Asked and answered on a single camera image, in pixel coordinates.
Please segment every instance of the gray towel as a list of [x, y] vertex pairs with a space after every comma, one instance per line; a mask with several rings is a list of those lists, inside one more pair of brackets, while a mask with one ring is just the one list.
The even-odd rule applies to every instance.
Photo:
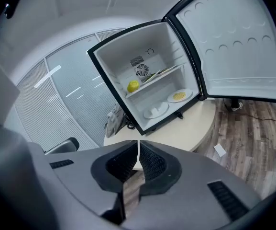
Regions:
[[107, 114], [108, 123], [106, 127], [106, 137], [114, 136], [125, 125], [124, 111], [118, 103], [114, 105], [114, 108]]

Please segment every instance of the white plate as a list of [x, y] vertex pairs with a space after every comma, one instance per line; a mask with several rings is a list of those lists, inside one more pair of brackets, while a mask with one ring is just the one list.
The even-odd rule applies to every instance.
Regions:
[[148, 119], [159, 117], [163, 113], [165, 113], [167, 109], [168, 109], [167, 102], [156, 103], [144, 111], [144, 117]]
[[158, 76], [161, 76], [161, 75], [169, 72], [170, 70], [173, 70], [174, 68], [176, 68], [178, 66], [180, 66], [180, 65], [174, 65], [173, 67], [170, 67], [169, 69], [165, 70], [164, 72], [159, 73]]
[[150, 79], [148, 79], [147, 81], [145, 81], [143, 84], [149, 83], [151, 80], [153, 80], [155, 77], [157, 77], [158, 72], [156, 72]]
[[[185, 96], [184, 98], [180, 99], [180, 100], [174, 100], [174, 98], [173, 98], [174, 94], [179, 93], [179, 92], [185, 92], [185, 93], [186, 93], [186, 96]], [[184, 100], [186, 100], [187, 98], [189, 98], [191, 95], [192, 95], [192, 90], [190, 90], [190, 89], [177, 90], [177, 91], [175, 91], [174, 93], [170, 94], [170, 95], [168, 96], [167, 100], [168, 100], [169, 102], [173, 102], [173, 103], [175, 103], [175, 102], [181, 102], [181, 101], [184, 101]]]

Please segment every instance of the round table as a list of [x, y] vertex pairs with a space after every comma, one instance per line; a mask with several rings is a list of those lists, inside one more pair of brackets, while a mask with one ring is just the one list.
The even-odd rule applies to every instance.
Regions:
[[[183, 119], [175, 118], [154, 132], [141, 135], [137, 129], [131, 130], [123, 127], [116, 135], [104, 139], [104, 146], [115, 144], [125, 140], [138, 140], [138, 151], [140, 151], [140, 140], [149, 140], [169, 145], [186, 151], [194, 151], [208, 136], [214, 126], [215, 102], [204, 100], [195, 103], [183, 112]], [[134, 170], [142, 170], [138, 161]]]

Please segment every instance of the open fridge door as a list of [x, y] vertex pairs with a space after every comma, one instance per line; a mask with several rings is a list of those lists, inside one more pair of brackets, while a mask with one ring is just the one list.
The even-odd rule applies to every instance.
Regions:
[[181, 0], [166, 18], [205, 97], [276, 102], [276, 15], [263, 0]]

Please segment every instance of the black fridge frame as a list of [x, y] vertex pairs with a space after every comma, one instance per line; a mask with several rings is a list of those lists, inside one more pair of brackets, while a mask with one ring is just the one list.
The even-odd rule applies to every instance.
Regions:
[[[226, 96], [226, 95], [210, 95], [207, 92], [206, 84], [204, 81], [204, 77], [201, 70], [201, 61], [200, 57], [197, 53], [197, 50], [189, 37], [188, 33], [186, 32], [183, 25], [180, 23], [180, 21], [176, 18], [176, 15], [189, 3], [191, 3], [193, 0], [180, 0], [171, 10], [164, 16], [164, 19], [167, 19], [172, 24], [174, 24], [175, 28], [178, 30], [178, 35], [182, 38], [182, 41], [186, 44], [186, 47], [188, 49], [188, 53], [193, 61], [191, 64], [193, 64], [198, 72], [199, 78], [197, 78], [197, 81], [199, 81], [199, 84], [201, 85], [202, 91], [201, 93], [204, 95], [204, 98], [211, 97], [211, 98], [224, 98], [224, 99], [242, 99], [242, 100], [253, 100], [253, 101], [263, 101], [263, 102], [273, 102], [276, 103], [276, 99], [268, 99], [268, 98], [257, 98], [257, 97], [245, 97], [245, 96]], [[270, 15], [274, 21], [275, 28], [276, 28], [276, 11], [273, 9], [273, 6], [268, 0], [263, 0], [265, 3], [266, 8], [270, 12]]]
[[[162, 23], [162, 22], [167, 22], [169, 23], [169, 25], [171, 26], [171, 22], [166, 21], [164, 19], [162, 20], [154, 20], [154, 21], [150, 21], [150, 22], [145, 22], [139, 25], [135, 25], [132, 26], [130, 28], [127, 28], [119, 33], [116, 33], [108, 38], [106, 38], [105, 40], [101, 41], [100, 43], [96, 44], [94, 47], [92, 47], [91, 49], [88, 50], [88, 55], [90, 56], [93, 64], [95, 65], [96, 69], [98, 70], [99, 74], [101, 75], [101, 77], [103, 78], [104, 82], [106, 83], [107, 87], [109, 88], [110, 92], [113, 94], [114, 98], [116, 99], [116, 101], [119, 103], [120, 107], [123, 109], [123, 111], [126, 113], [126, 115], [128, 116], [128, 118], [131, 120], [132, 124], [136, 127], [136, 129], [139, 131], [139, 133], [141, 135], [145, 135], [146, 133], [149, 133], [153, 130], [155, 130], [156, 128], [158, 128], [160, 125], [162, 125], [163, 123], [165, 123], [166, 121], [170, 120], [173, 117], [177, 117], [176, 115], [169, 115], [166, 118], [164, 118], [163, 120], [159, 121], [158, 123], [154, 124], [153, 126], [149, 127], [146, 130], [142, 130], [142, 128], [140, 127], [140, 125], [138, 124], [138, 122], [136, 121], [136, 119], [133, 117], [133, 115], [131, 114], [131, 112], [129, 111], [129, 109], [127, 108], [126, 104], [124, 103], [124, 101], [122, 100], [122, 98], [119, 96], [118, 92], [116, 91], [116, 89], [114, 88], [114, 86], [112, 85], [111, 81], [109, 80], [108, 76], [106, 75], [106, 73], [104, 72], [102, 66], [100, 65], [100, 63], [98, 62], [98, 60], [96, 59], [95, 55], [94, 55], [94, 51], [96, 51], [97, 49], [99, 49], [100, 47], [102, 47], [103, 45], [105, 45], [106, 43], [114, 40], [115, 38], [122, 36], [128, 32], [134, 31], [136, 29], [139, 29], [141, 27], [145, 27], [148, 25], [152, 25], [152, 24], [157, 24], [157, 23]], [[181, 41], [182, 46], [184, 46], [184, 42], [182, 42], [182, 38], [179, 37], [178, 33], [177, 33], [177, 37], [179, 38], [179, 40]], [[197, 72], [193, 69], [193, 72], [195, 74], [195, 77], [197, 77]], [[195, 104], [198, 100], [202, 100], [202, 95], [197, 95], [196, 97], [194, 97], [192, 100], [190, 100], [188, 103], [186, 103], [185, 105], [183, 105], [182, 107], [180, 107], [179, 109], [177, 109], [175, 111], [175, 113], [179, 112], [179, 111], [185, 111], [188, 108], [190, 108], [193, 104]]]

